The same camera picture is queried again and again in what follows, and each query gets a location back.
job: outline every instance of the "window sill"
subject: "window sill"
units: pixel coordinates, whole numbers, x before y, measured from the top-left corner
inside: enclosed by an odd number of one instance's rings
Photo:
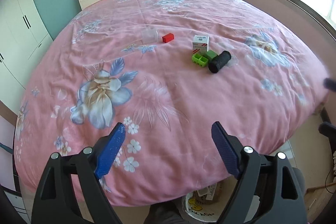
[[[293,5],[297,6],[305,13],[310,15],[310,17],[312,17],[319,25],[321,25],[323,29],[325,29],[336,42],[336,24],[334,24],[333,22],[329,22],[327,19],[325,19],[323,16],[318,14],[316,11],[314,11],[307,4],[303,3],[300,0],[286,0],[286,1],[291,2]]]

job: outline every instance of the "cardboard box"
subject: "cardboard box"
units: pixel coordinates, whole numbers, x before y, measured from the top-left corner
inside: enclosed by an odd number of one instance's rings
[[[193,41],[193,54],[204,55],[209,50],[209,36],[195,35]]]

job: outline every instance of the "pink bedspread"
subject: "pink bedspread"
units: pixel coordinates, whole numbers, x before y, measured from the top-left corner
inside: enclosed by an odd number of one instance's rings
[[[175,39],[144,44],[148,26]],[[231,52],[219,73],[192,62],[196,34]],[[123,122],[125,142],[101,180],[111,204],[177,198],[228,177],[213,122],[271,153],[325,100],[327,76],[297,36],[242,0],[101,0],[64,28],[32,74],[16,168],[35,191],[51,153],[79,153]],[[80,197],[78,178],[74,188]]]

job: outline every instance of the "red block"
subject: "red block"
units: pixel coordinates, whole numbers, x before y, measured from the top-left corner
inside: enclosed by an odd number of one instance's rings
[[[164,37],[162,37],[162,41],[164,43],[168,43],[169,41],[172,41],[174,39],[174,35],[172,33],[166,34]]]

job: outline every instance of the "floor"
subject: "floor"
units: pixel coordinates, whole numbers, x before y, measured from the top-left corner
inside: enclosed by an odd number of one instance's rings
[[[287,155],[291,165],[302,171],[306,188],[323,185],[328,172],[333,167],[329,141],[318,132],[318,126],[321,122],[320,116],[312,115],[279,150],[273,153],[282,151]],[[329,182],[332,182],[331,176],[327,180],[327,183]],[[34,194],[25,190],[23,185],[21,191],[28,216],[31,217]],[[177,206],[183,218],[187,219],[190,224],[201,223],[182,212],[180,202],[177,203]],[[86,205],[80,204],[80,208],[83,217],[92,220]],[[142,224],[148,214],[149,206],[114,207],[114,210],[123,224]]]

